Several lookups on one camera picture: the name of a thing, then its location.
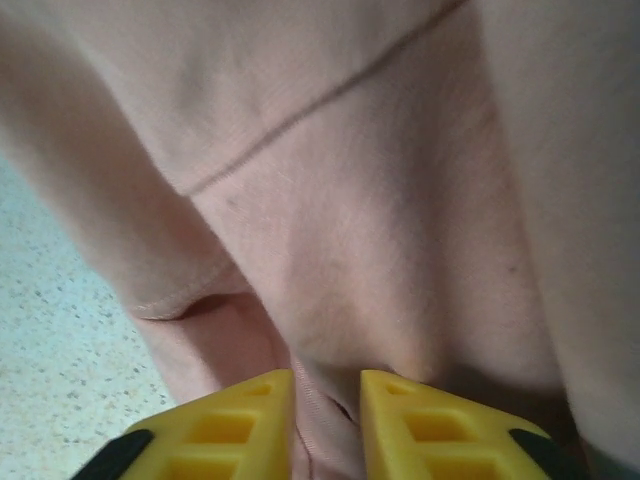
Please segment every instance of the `black rubber tip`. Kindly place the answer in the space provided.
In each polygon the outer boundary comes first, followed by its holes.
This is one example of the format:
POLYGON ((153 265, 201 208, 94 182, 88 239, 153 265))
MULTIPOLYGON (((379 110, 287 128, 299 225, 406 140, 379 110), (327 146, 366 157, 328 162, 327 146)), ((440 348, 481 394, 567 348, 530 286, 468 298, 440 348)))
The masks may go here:
POLYGON ((71 480, 118 480, 153 438, 151 430, 136 430, 111 440, 71 480))
POLYGON ((580 464, 552 440, 519 428, 509 434, 551 480, 589 480, 580 464))

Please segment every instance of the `terrazzo floor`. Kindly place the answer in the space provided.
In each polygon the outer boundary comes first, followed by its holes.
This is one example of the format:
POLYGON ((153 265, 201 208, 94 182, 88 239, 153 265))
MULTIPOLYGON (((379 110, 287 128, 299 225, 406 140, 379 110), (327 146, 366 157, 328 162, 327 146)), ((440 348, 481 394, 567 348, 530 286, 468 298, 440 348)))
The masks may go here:
POLYGON ((107 286, 0 158, 0 479, 68 479, 171 406, 107 286))

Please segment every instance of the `white floor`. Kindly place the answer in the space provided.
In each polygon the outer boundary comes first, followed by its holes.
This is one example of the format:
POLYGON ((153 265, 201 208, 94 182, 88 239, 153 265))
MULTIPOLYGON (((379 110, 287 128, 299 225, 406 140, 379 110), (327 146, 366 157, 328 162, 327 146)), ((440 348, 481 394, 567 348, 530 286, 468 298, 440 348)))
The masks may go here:
POLYGON ((0 158, 0 479, 68 479, 171 403, 109 289, 0 158))

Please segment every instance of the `pink fabric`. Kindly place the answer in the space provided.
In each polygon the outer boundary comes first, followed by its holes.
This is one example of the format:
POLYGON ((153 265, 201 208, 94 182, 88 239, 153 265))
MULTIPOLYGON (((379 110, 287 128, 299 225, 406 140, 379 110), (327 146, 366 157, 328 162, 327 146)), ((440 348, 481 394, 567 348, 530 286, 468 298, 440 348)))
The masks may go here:
POLYGON ((294 368, 294 478, 364 368, 640 468, 637 5, 7 0, 0 142, 176 399, 294 368))

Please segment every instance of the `yellow plastic piece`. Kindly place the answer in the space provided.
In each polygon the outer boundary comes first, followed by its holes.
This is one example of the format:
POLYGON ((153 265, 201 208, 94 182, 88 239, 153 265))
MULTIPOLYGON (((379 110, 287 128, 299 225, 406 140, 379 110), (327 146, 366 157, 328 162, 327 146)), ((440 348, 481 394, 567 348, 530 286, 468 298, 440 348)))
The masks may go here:
POLYGON ((531 422, 386 372, 362 372, 361 388, 369 480, 548 478, 509 435, 549 438, 531 422))
POLYGON ((156 437, 120 480, 290 477, 293 374, 275 370, 133 425, 156 437))

